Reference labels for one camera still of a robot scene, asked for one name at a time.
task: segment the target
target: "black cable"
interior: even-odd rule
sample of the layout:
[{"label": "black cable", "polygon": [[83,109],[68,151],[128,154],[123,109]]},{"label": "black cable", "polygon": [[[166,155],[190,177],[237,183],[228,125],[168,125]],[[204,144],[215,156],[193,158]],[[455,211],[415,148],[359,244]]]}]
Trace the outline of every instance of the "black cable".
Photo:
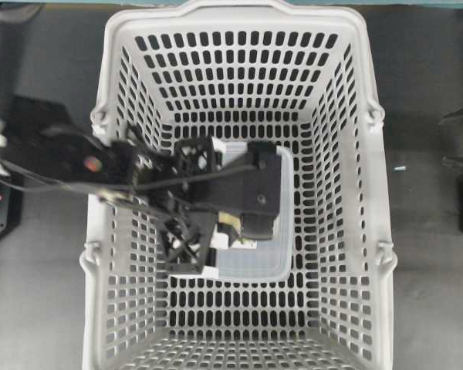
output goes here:
[{"label": "black cable", "polygon": [[[0,183],[11,187],[12,189],[23,191],[24,193],[42,193],[52,190],[71,190],[79,193],[91,193],[91,190],[139,190],[148,191],[155,190],[161,187],[169,187],[172,185],[178,185],[181,183],[196,183],[200,181],[216,180],[222,177],[231,176],[237,173],[255,170],[256,167],[253,164],[244,164],[241,166],[234,166],[228,169],[220,170],[213,173],[203,173],[201,175],[194,175],[189,177],[176,177],[174,179],[154,181],[153,183],[143,183],[139,185],[125,185],[125,184],[108,184],[108,183],[51,183],[41,187],[20,187],[13,183],[8,182],[0,178]],[[25,176],[38,181],[37,178],[32,177],[28,174]]]},{"label": "black cable", "polygon": [[170,187],[172,185],[178,185],[181,183],[197,183],[200,181],[216,180],[222,177],[228,177],[237,173],[256,170],[257,167],[253,164],[244,164],[241,166],[234,166],[225,168],[223,170],[213,173],[203,173],[201,175],[194,175],[189,177],[175,177],[174,179],[154,181],[153,183],[142,183],[139,185],[113,185],[113,184],[102,184],[102,183],[89,183],[97,187],[102,187],[108,190],[154,190],[160,187]]},{"label": "black cable", "polygon": [[3,184],[3,185],[6,185],[7,187],[10,187],[11,189],[19,190],[19,191],[22,191],[24,193],[44,193],[46,191],[52,191],[52,190],[60,189],[58,184],[50,184],[50,185],[44,185],[44,186],[40,186],[40,187],[21,187],[19,185],[15,185],[15,184],[10,183],[7,180],[3,180],[1,178],[0,178],[0,183]]}]

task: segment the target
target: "screw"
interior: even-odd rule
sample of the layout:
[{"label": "screw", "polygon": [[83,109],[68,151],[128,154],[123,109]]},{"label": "screw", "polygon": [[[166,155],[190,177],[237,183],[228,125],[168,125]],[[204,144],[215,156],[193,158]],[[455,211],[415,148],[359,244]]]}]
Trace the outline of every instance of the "screw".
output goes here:
[{"label": "screw", "polygon": [[257,201],[258,201],[259,204],[261,204],[262,206],[265,205],[265,204],[267,203],[267,200],[266,200],[264,194],[259,194],[259,195],[257,196]]}]

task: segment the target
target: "white plastic basket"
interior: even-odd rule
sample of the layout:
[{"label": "white plastic basket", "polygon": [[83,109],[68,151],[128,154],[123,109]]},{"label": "white plastic basket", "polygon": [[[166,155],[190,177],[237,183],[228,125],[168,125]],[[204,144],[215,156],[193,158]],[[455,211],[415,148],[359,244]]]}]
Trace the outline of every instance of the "white plastic basket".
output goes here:
[{"label": "white plastic basket", "polygon": [[196,1],[106,25],[93,129],[147,145],[263,138],[294,156],[287,281],[168,277],[153,219],[90,197],[83,368],[392,367],[384,111],[363,19],[344,8]]}]

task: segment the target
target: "basket handle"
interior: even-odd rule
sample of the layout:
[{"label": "basket handle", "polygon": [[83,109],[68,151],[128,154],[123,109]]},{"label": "basket handle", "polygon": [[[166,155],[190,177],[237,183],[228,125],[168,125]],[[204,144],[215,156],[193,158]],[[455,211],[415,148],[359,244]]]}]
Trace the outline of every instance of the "basket handle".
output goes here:
[{"label": "basket handle", "polygon": [[179,6],[178,9],[182,11],[181,14],[183,15],[199,8],[216,8],[218,6],[269,6],[284,13],[290,13],[293,10],[293,7],[283,0],[190,0]]}]

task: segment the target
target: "dark floor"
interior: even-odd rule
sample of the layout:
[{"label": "dark floor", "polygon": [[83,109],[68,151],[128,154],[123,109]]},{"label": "dark floor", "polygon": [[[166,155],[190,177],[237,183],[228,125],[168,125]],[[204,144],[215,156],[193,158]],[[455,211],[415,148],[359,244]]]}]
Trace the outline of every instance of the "dark floor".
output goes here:
[{"label": "dark floor", "polygon": [[[12,94],[66,104],[89,126],[103,28],[116,6],[47,5],[0,24],[0,115]],[[380,103],[394,243],[394,368],[463,369],[463,211],[443,156],[463,155],[463,9],[359,7]],[[395,167],[406,166],[397,172]],[[25,197],[22,223],[0,241],[0,369],[80,368],[86,198]]]}]

